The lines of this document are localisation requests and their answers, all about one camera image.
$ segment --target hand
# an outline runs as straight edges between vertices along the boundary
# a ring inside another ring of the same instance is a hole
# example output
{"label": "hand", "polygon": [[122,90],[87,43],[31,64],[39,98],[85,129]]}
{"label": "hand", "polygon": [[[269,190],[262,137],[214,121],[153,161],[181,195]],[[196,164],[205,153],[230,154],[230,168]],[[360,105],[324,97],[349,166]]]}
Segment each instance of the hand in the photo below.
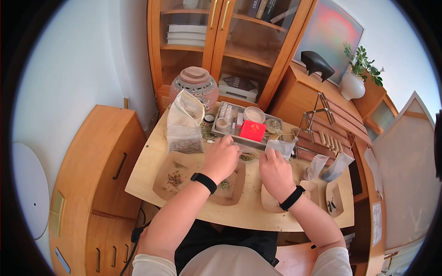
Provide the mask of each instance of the hand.
{"label": "hand", "polygon": [[259,156],[259,174],[266,190],[279,203],[284,202],[296,189],[292,166],[279,151],[271,147]]}
{"label": "hand", "polygon": [[212,179],[216,185],[232,174],[242,154],[240,147],[232,143],[230,135],[217,138],[206,153],[206,162],[200,173]]}

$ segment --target framed artwork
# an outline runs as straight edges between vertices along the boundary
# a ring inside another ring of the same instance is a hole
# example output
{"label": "framed artwork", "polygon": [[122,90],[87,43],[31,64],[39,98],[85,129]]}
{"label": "framed artwork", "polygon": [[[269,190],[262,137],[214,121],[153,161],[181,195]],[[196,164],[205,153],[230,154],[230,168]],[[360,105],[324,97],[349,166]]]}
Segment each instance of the framed artwork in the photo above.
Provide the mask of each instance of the framed artwork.
{"label": "framed artwork", "polygon": [[350,60],[344,54],[343,43],[349,43],[356,51],[364,28],[350,14],[331,0],[318,0],[293,61],[301,62],[302,51],[318,53],[335,70],[329,78],[334,84],[341,82]]}

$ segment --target bookshelf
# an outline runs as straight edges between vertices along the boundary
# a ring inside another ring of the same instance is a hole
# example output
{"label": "bookshelf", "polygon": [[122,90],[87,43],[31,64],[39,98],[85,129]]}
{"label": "bookshelf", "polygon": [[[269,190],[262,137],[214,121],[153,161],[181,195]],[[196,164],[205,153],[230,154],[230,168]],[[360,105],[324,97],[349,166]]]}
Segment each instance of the bookshelf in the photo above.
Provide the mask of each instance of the bookshelf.
{"label": "bookshelf", "polygon": [[[297,10],[291,17],[273,24],[249,16],[250,0],[199,0],[194,8],[183,5],[183,0],[149,1],[149,58],[160,112],[167,108],[163,106],[167,102],[161,97],[166,96],[171,82],[181,70],[189,66],[208,70],[217,82],[222,74],[256,81],[259,93],[255,102],[226,94],[220,94],[219,100],[266,110],[316,2],[279,0],[272,16],[293,6],[297,6]],[[180,29],[171,29],[171,25]],[[205,27],[204,46],[198,45],[201,42],[197,41],[201,41],[201,34],[204,34],[201,26]],[[172,41],[176,39],[172,35],[185,37]]]}

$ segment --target red box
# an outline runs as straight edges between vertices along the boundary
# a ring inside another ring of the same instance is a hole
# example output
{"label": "red box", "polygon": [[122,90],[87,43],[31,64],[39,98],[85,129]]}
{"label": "red box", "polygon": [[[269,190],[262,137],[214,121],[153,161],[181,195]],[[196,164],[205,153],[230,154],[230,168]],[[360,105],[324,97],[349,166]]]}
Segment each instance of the red box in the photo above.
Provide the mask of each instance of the red box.
{"label": "red box", "polygon": [[266,125],[245,120],[241,127],[240,137],[261,142],[266,131]]}

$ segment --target wooden chair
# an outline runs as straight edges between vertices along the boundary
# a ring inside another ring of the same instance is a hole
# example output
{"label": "wooden chair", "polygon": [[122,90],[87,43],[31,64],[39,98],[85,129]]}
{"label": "wooden chair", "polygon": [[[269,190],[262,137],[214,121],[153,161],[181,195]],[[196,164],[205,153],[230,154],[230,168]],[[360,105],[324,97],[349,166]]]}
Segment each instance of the wooden chair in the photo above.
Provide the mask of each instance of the wooden chair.
{"label": "wooden chair", "polygon": [[276,270],[283,275],[310,275],[318,257],[318,249],[312,249],[313,243],[306,242],[289,246],[278,246],[276,258],[279,263]]}

